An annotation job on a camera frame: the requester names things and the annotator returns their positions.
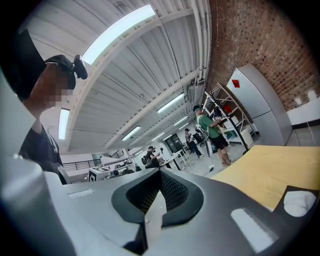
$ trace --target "ceiling light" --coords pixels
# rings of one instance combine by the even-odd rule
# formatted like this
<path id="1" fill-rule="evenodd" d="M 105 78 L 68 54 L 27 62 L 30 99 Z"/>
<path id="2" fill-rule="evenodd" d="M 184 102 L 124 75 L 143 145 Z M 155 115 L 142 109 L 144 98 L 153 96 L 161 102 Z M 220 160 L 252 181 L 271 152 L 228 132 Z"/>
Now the ceiling light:
<path id="1" fill-rule="evenodd" d="M 188 117 L 187 116 L 185 116 L 184 118 L 182 118 L 181 120 L 179 120 L 178 122 L 176 122 L 175 124 L 174 124 L 174 126 L 176 126 L 177 124 L 180 124 L 183 120 L 185 120 L 185 119 L 187 119 Z"/>
<path id="2" fill-rule="evenodd" d="M 181 98 L 183 98 L 185 96 L 184 93 L 179 94 L 177 97 L 175 97 L 173 100 L 169 101 L 167 104 L 165 104 L 163 107 L 159 108 L 157 110 L 158 113 L 161 113 L 162 111 L 164 111 L 166 108 L 170 107 L 173 103 L 177 102 L 178 100 L 180 100 Z"/>
<path id="3" fill-rule="evenodd" d="M 170 138 L 172 134 L 170 134 L 168 137 L 165 137 L 163 140 L 165 141 L 166 139 Z"/>
<path id="4" fill-rule="evenodd" d="M 183 125 L 183 126 L 181 126 L 180 128 L 179 128 L 179 130 L 181 130 L 183 127 L 185 127 L 187 124 L 189 124 L 188 122 L 185 124 L 185 125 Z"/>
<path id="5" fill-rule="evenodd" d="M 155 138 L 153 138 L 152 139 L 152 141 L 154 141 L 154 140 L 156 140 L 156 139 L 158 139 L 160 136 L 162 136 L 162 135 L 164 135 L 165 133 L 163 132 L 163 133 L 161 133 L 160 135 L 158 135 L 157 137 L 155 137 Z"/>
<path id="6" fill-rule="evenodd" d="M 131 137 L 131 135 L 133 135 L 134 133 L 136 133 L 141 127 L 137 126 L 136 128 L 134 128 L 132 131 L 130 131 L 126 136 L 123 137 L 122 141 L 126 141 L 128 138 Z"/>
<path id="7" fill-rule="evenodd" d="M 136 156 L 136 155 L 139 155 L 142 151 L 143 151 L 143 150 L 139 151 L 138 153 L 136 153 L 136 154 L 134 154 L 134 155 L 135 155 L 135 156 Z"/>
<path id="8" fill-rule="evenodd" d="M 151 5 L 145 5 L 138 8 L 121 19 L 117 20 L 109 26 L 86 50 L 82 56 L 82 60 L 88 64 L 92 64 L 96 58 L 101 54 L 105 48 L 110 45 L 122 33 L 133 27 L 134 25 L 142 22 L 143 20 L 155 15 L 155 11 Z"/>
<path id="9" fill-rule="evenodd" d="M 70 110 L 66 108 L 61 108 L 59 116 L 59 129 L 58 129 L 58 139 L 64 140 L 66 138 L 67 123 Z"/>

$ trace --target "man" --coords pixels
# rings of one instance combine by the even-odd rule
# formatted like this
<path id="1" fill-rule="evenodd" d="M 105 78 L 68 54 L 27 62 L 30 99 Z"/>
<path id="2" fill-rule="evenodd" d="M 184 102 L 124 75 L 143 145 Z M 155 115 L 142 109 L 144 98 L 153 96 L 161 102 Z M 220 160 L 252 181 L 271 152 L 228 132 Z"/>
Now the man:
<path id="1" fill-rule="evenodd" d="M 190 130 L 188 128 L 186 128 L 184 130 L 184 138 L 185 138 L 185 141 L 186 141 L 187 145 L 190 147 L 190 149 L 194 149 L 194 151 L 195 151 L 196 155 L 198 156 L 198 158 L 200 158 L 200 157 L 203 158 L 204 155 L 201 154 L 201 152 L 199 151 L 196 143 L 191 138 L 191 134 L 189 133 L 189 131 Z"/>
<path id="2" fill-rule="evenodd" d="M 61 183 L 66 184 L 68 176 L 63 169 L 58 144 L 41 124 L 40 115 L 55 107 L 68 94 L 67 91 L 75 88 L 76 78 L 72 70 L 73 64 L 64 55 L 51 57 L 45 63 L 46 68 L 36 81 L 30 96 L 22 101 L 35 117 L 35 122 L 24 139 L 20 155 L 39 164 L 42 170 L 56 173 Z"/>
<path id="3" fill-rule="evenodd" d="M 193 107 L 193 111 L 196 115 L 196 121 L 199 125 L 201 125 L 202 129 L 207 131 L 209 134 L 209 140 L 214 144 L 218 151 L 218 156 L 221 159 L 222 166 L 231 165 L 231 161 L 229 159 L 227 153 L 228 143 L 225 138 L 219 133 L 219 130 L 216 126 L 221 122 L 221 119 L 212 121 L 209 117 L 202 114 L 202 106 L 195 105 Z"/>
<path id="4" fill-rule="evenodd" d="M 157 155 L 154 155 L 153 151 L 154 151 L 154 147 L 150 146 L 148 148 L 148 152 L 146 153 L 146 156 L 151 160 L 152 168 L 160 167 L 159 161 L 157 159 L 157 157 L 160 156 L 160 153 L 158 153 Z"/>

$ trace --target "white ceiling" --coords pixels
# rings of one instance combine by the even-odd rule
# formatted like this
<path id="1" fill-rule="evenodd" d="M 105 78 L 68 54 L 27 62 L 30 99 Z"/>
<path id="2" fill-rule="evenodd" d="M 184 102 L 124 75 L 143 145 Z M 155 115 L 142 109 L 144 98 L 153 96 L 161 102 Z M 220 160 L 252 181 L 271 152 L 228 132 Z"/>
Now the white ceiling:
<path id="1" fill-rule="evenodd" d="M 196 2 L 204 12 L 206 7 L 210 11 L 209 1 Z M 88 79 L 77 80 L 73 96 L 41 117 L 62 154 L 144 146 L 158 134 L 165 132 L 163 139 L 187 123 L 174 126 L 186 115 L 188 120 L 194 117 L 192 107 L 199 102 L 203 87 L 191 86 L 200 66 L 191 0 L 51 0 L 34 12 L 27 28 L 44 59 L 64 54 L 72 61 L 108 26 L 146 4 L 158 16 L 141 22 L 108 46 L 92 65 L 86 65 Z M 210 33 L 211 22 L 208 24 L 202 33 Z M 203 62 L 208 63 L 210 44 L 205 50 L 202 42 Z M 192 104 L 188 90 L 193 90 Z M 182 92 L 185 98 L 157 113 Z M 66 140 L 58 140 L 59 107 L 70 109 Z M 141 129 L 122 141 L 136 126 Z"/>

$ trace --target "railing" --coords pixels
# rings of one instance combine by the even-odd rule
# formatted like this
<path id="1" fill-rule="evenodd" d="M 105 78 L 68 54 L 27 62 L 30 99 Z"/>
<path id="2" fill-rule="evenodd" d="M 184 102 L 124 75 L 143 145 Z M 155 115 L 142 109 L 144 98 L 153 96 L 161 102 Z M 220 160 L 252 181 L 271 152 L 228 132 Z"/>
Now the railing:
<path id="1" fill-rule="evenodd" d="M 89 161 L 81 161 L 81 162 L 67 162 L 63 164 L 63 168 L 68 171 L 75 171 L 79 169 L 91 168 L 101 164 L 100 159 L 94 159 Z"/>
<path id="2" fill-rule="evenodd" d="M 124 155 L 124 151 L 123 150 L 118 150 L 117 152 L 115 152 L 111 157 L 112 158 L 120 158 Z"/>

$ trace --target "black shorts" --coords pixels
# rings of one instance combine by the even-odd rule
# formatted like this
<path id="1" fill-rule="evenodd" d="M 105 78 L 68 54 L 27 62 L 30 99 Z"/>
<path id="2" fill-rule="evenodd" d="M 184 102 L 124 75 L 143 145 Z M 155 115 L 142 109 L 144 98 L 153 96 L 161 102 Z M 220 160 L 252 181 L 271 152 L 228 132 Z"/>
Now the black shorts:
<path id="1" fill-rule="evenodd" d="M 228 142 L 225 140 L 225 138 L 221 134 L 216 138 L 209 137 L 209 140 L 212 141 L 212 143 L 217 149 L 223 150 L 224 147 L 228 146 Z"/>

